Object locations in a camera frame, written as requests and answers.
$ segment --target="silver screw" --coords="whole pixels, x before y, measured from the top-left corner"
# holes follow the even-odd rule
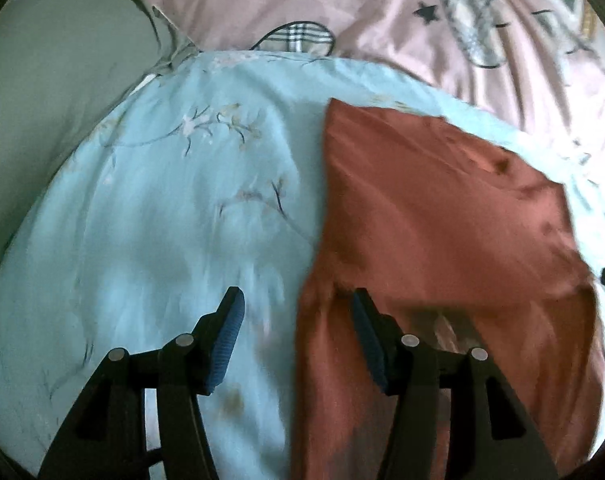
[[[176,344],[178,346],[189,346],[194,342],[194,336],[191,334],[180,334],[176,338]]]
[[[110,361],[119,361],[124,357],[124,348],[114,348],[107,354]]]
[[[420,339],[413,334],[405,334],[403,337],[401,337],[401,343],[403,343],[404,346],[414,348],[420,344]]]
[[[471,357],[476,359],[476,361],[486,361],[489,354],[484,348],[474,348],[471,351]]]

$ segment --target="pink blanket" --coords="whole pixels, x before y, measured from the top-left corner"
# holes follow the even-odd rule
[[[605,73],[551,0],[148,0],[204,50],[388,63],[595,168]]]

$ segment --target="black star print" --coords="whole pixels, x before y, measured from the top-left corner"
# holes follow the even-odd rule
[[[414,16],[419,16],[425,20],[425,25],[439,21],[438,16],[436,16],[436,9],[438,9],[437,5],[426,6],[425,2],[419,2],[419,6],[420,9],[414,11]]]

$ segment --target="orange cloth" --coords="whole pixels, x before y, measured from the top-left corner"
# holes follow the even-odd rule
[[[586,460],[605,357],[563,186],[440,118],[336,100],[324,156],[326,222],[298,306],[292,478],[376,478],[395,399],[373,383],[353,328],[358,286],[433,346],[482,344],[559,472]]]

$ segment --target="green fabric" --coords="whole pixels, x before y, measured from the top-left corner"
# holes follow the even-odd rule
[[[15,0],[0,13],[0,261],[58,167],[150,72],[193,51],[141,0]]]

